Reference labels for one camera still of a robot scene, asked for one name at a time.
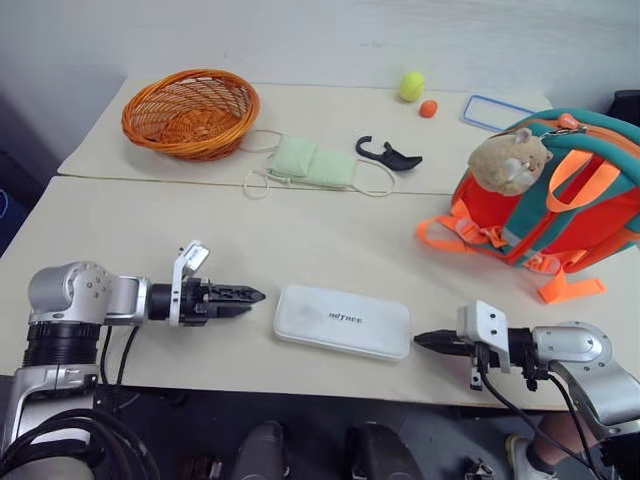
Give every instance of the blue plastic frame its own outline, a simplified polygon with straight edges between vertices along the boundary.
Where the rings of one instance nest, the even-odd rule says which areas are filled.
[[[469,123],[471,125],[474,125],[476,127],[480,127],[480,128],[484,128],[485,130],[489,130],[491,132],[501,132],[503,130],[502,127],[497,127],[495,125],[491,125],[489,123],[484,123],[484,122],[479,122],[478,120],[474,120],[473,118],[470,118],[467,116],[467,112],[469,111],[469,106],[471,105],[471,102],[473,102],[474,100],[480,100],[480,101],[484,101],[487,103],[493,103],[495,105],[500,105],[501,107],[507,107],[510,108],[512,110],[517,110],[518,112],[522,112],[524,114],[526,114],[526,116],[529,115],[533,115],[534,112],[533,110],[529,110],[527,108],[524,107],[519,107],[518,105],[514,105],[512,103],[507,103],[507,102],[503,102],[501,100],[496,100],[495,98],[490,98],[490,97],[485,97],[484,95],[471,95],[469,97],[469,100],[467,100],[467,104],[464,106],[464,110],[462,111],[462,121]]]

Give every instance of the white table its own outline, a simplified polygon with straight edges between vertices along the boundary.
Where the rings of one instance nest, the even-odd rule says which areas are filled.
[[[81,177],[242,185],[247,172],[263,165],[267,154],[237,151],[225,159],[207,163],[174,160],[138,147],[123,135],[122,109],[144,86],[157,78],[125,81],[78,149],[58,172]],[[261,111],[254,128],[271,129],[291,136],[305,137],[317,144],[353,152],[358,138],[373,137],[367,150],[382,151],[389,141],[401,153],[424,157],[410,172],[398,175],[396,191],[404,193],[453,192],[464,173],[469,154],[491,132],[460,121],[469,97],[465,92],[431,91],[422,99],[438,101],[435,117],[418,115],[420,101],[404,103],[395,91],[372,88],[304,87],[256,85]],[[551,108],[542,95],[512,94],[504,99],[531,110]],[[258,138],[262,146],[273,138]],[[370,166],[359,167],[357,180],[370,189],[386,190],[387,176]]]
[[[251,201],[238,187],[54,178],[0,258],[0,373],[19,366],[27,285],[40,268],[93,260],[114,273],[167,282],[178,247],[197,238],[212,252],[199,275],[250,285],[267,299],[242,317],[203,328],[145,324],[129,356],[127,384],[496,405],[488,393],[469,389],[465,358],[412,346],[394,364],[278,340],[272,332],[275,304],[290,283],[402,302],[414,334],[454,328],[456,309],[475,299],[503,309],[513,327],[591,322],[611,337],[621,364],[640,376],[635,249],[575,276],[599,276],[607,294],[543,306],[535,287],[548,277],[479,255],[434,252],[416,240],[416,224],[445,211],[448,201],[441,195],[372,199],[315,190],[275,190]],[[109,356],[112,377],[126,331],[116,335]],[[518,372],[491,375],[522,407],[563,408],[550,385],[533,394]]]

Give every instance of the hamster plush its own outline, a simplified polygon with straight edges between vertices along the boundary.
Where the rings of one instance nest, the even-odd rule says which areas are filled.
[[[487,139],[469,158],[478,184],[490,192],[511,197],[528,190],[553,154],[528,128]]]

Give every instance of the ear loop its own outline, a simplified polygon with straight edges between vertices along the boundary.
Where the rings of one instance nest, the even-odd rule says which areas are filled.
[[[282,139],[282,136],[283,136],[283,133],[281,132],[276,132],[275,130],[267,130],[267,129],[251,130],[249,133],[247,133],[247,135],[250,135],[252,133],[273,133],[274,135],[277,135],[279,139]],[[249,152],[249,153],[268,153],[268,152],[275,152],[279,144],[280,144],[280,140],[278,140],[278,143],[273,147],[261,147],[261,148],[252,149],[252,148],[247,148],[240,145],[239,149],[242,150],[243,152]],[[269,179],[282,182],[287,185],[291,183],[291,179],[289,178],[276,177],[275,175],[271,175],[270,173],[268,173],[269,162],[272,159],[273,159],[273,153],[264,159],[263,170],[258,170],[254,168],[249,170],[249,172],[247,172],[247,175],[244,177],[244,182],[242,183],[242,190],[244,191],[244,194],[248,198],[252,200],[260,200],[261,198],[265,198],[267,195],[269,195],[269,192],[271,191],[271,182],[269,181]],[[251,177],[251,175],[254,175],[254,174],[264,178],[265,190],[264,190],[264,193],[260,195],[252,195],[251,190],[249,190],[249,178]]]
[[[389,170],[384,165],[381,165],[378,162],[372,162],[371,160],[363,160],[359,158],[358,162],[368,163],[370,165],[373,165],[375,167],[382,169],[387,174],[387,176],[391,179],[391,187],[388,190],[385,190],[384,192],[370,192],[368,190],[363,190],[356,185],[351,185],[351,188],[353,188],[356,192],[360,192],[363,195],[366,195],[368,197],[386,197],[387,195],[391,195],[393,193],[393,190],[395,189],[395,186],[396,186],[396,177],[393,175],[393,173],[391,173],[391,170]]]
[[[249,153],[275,152],[276,148],[278,148],[278,144],[280,143],[280,139],[284,135],[283,133],[276,132],[275,130],[258,129],[258,130],[251,130],[249,133],[247,133],[244,136],[244,138],[246,139],[252,133],[273,133],[274,135],[278,136],[278,143],[276,143],[275,146],[273,146],[273,147],[261,147],[261,148],[247,148],[247,147],[244,147],[244,146],[240,145],[239,149],[242,150],[243,152],[249,152]]]
[[[242,183],[242,190],[244,191],[244,194],[250,198],[251,200],[260,200],[261,198],[265,198],[267,195],[269,195],[269,192],[271,191],[271,182],[269,180],[274,180],[276,182],[280,182],[283,183],[285,185],[290,185],[291,184],[291,179],[287,178],[287,177],[278,177],[277,175],[272,175],[269,172],[269,162],[273,160],[273,154],[269,155],[267,158],[264,159],[264,169],[263,170],[258,170],[256,168],[254,168],[253,170],[249,170],[249,172],[247,173],[247,176],[244,177],[244,182]],[[264,193],[262,193],[261,195],[252,195],[251,194],[251,190],[249,190],[249,178],[251,178],[251,175],[258,175],[262,178],[264,178],[264,186],[265,186],[265,190]]]

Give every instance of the white case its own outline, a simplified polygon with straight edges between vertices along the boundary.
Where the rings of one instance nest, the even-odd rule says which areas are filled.
[[[289,285],[273,329],[283,340],[397,361],[409,353],[409,324],[409,309],[397,302]]]

